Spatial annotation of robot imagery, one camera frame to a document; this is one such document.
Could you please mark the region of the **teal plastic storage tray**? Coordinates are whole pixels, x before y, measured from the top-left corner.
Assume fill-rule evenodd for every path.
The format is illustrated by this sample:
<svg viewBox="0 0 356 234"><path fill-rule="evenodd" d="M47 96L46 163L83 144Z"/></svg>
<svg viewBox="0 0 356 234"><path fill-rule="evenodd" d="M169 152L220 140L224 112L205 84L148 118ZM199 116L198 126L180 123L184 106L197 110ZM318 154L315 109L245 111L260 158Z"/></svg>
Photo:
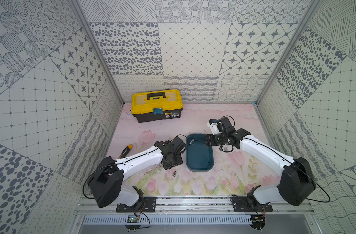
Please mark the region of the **teal plastic storage tray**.
<svg viewBox="0 0 356 234"><path fill-rule="evenodd" d="M206 134L187 136L186 165L192 172L207 172L214 166L213 148L206 145Z"/></svg>

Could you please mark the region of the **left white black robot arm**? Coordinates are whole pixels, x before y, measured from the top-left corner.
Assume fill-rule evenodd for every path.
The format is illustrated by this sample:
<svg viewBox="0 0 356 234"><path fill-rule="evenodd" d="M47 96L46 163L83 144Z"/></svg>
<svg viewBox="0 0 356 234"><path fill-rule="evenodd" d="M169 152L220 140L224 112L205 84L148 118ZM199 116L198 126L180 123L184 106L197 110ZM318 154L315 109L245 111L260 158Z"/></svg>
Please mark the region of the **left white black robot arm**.
<svg viewBox="0 0 356 234"><path fill-rule="evenodd" d="M95 171L88 176L87 185L99 208L116 202L134 211L143 207L144 194L136 186L128 187L123 182L132 175L154 165L165 170L183 164L182 154L186 144L176 136L172 140L157 141L145 151L122 159L104 158Z"/></svg>

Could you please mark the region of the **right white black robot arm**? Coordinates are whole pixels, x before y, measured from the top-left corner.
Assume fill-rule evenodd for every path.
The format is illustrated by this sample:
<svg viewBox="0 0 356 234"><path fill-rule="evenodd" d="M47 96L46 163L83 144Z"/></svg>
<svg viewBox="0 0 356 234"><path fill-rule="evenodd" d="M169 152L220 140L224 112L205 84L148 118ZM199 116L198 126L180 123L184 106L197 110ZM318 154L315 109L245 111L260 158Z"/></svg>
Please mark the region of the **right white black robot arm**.
<svg viewBox="0 0 356 234"><path fill-rule="evenodd" d="M247 197L258 204L285 201L299 206L316 189L309 162L300 157L287 156L259 141L250 132L239 129L229 135L207 134L204 143L208 146L231 145L256 157L270 167L280 180L269 186L253 188Z"/></svg>

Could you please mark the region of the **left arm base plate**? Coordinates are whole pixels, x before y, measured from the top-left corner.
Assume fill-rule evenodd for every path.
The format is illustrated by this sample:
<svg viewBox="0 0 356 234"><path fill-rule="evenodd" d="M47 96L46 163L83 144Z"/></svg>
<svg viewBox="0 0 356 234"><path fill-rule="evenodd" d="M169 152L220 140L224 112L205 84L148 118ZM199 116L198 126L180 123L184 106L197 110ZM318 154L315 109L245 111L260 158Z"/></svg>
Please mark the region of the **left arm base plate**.
<svg viewBox="0 0 356 234"><path fill-rule="evenodd" d="M117 213L154 213L156 208L156 197L143 197L139 199L134 205L126 206L124 204L118 204Z"/></svg>

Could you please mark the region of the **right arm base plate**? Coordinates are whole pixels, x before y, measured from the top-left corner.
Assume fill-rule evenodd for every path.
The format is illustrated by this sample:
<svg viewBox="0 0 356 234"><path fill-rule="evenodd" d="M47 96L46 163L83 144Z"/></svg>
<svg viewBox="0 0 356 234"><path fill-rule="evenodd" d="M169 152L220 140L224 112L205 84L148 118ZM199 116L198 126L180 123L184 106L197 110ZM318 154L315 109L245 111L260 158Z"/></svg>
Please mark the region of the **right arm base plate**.
<svg viewBox="0 0 356 234"><path fill-rule="evenodd" d="M234 212L254 212L254 213L269 213L273 211L270 203L260 204L248 197L239 197L236 195L230 196L230 202L232 203Z"/></svg>

